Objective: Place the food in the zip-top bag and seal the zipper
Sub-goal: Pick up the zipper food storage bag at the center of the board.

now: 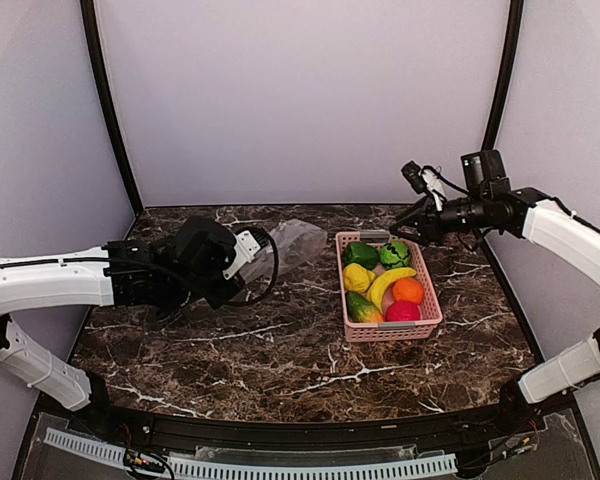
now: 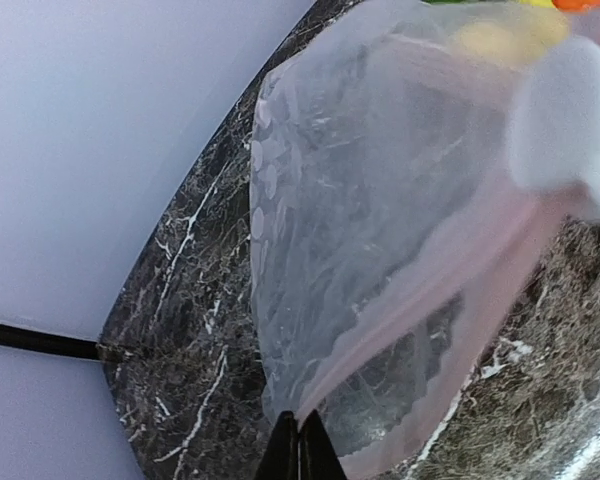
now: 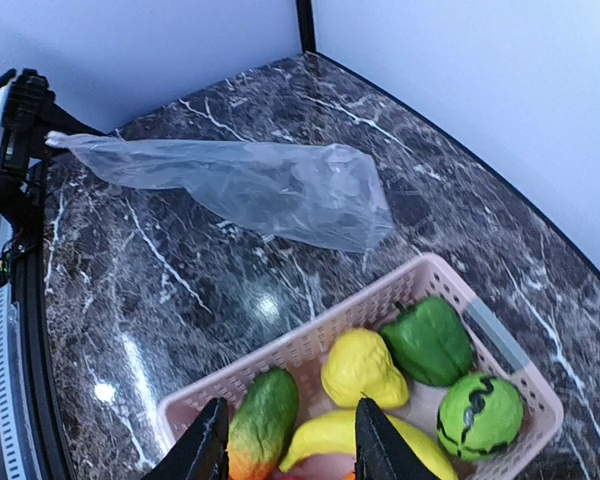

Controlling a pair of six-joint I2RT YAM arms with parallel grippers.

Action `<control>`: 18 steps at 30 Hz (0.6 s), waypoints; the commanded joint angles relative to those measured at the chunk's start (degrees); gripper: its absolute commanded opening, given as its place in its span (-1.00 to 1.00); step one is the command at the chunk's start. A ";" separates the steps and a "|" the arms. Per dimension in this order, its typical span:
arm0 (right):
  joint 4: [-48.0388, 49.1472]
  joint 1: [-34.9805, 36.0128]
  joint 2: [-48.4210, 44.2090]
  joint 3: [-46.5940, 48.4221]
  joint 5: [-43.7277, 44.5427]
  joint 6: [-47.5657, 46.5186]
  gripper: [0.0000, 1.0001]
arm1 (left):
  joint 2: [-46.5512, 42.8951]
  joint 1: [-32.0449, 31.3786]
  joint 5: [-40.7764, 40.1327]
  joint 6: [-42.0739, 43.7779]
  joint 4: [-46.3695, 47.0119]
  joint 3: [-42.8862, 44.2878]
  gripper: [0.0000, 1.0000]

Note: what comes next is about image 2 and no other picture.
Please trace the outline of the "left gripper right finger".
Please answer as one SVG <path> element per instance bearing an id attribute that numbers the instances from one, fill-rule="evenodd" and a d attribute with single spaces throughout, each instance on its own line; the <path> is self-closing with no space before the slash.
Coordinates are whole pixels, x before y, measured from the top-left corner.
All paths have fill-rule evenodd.
<path id="1" fill-rule="evenodd" d="M 316 410 L 306 418 L 299 434 L 301 480 L 346 480 L 339 458 Z"/>

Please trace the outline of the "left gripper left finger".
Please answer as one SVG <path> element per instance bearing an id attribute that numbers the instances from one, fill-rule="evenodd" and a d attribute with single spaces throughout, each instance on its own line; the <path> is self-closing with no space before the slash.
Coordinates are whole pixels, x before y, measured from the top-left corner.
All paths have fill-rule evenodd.
<path id="1" fill-rule="evenodd" d="M 298 424 L 293 412 L 278 416 L 254 479 L 298 479 Z"/>

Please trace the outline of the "clear polka dot zip bag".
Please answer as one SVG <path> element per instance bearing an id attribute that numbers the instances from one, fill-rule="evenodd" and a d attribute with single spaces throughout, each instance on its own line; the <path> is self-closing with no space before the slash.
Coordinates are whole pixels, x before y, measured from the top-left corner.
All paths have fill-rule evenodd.
<path id="1" fill-rule="evenodd" d="M 526 65 L 456 48 L 552 18 Z M 566 217 L 600 222 L 600 8 L 364 1 L 271 72 L 251 142 L 273 423 L 316 410 L 347 479 L 420 450 Z"/>

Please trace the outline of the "yellow banana toy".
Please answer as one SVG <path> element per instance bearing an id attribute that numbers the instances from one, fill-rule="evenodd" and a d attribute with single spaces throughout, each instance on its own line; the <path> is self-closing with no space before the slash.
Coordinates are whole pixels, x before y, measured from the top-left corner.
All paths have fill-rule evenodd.
<path id="1" fill-rule="evenodd" d="M 518 25 L 477 21 L 452 37 L 453 45 L 468 55 L 508 66 L 526 65 L 542 57 L 570 33 L 565 20 L 534 17 Z"/>

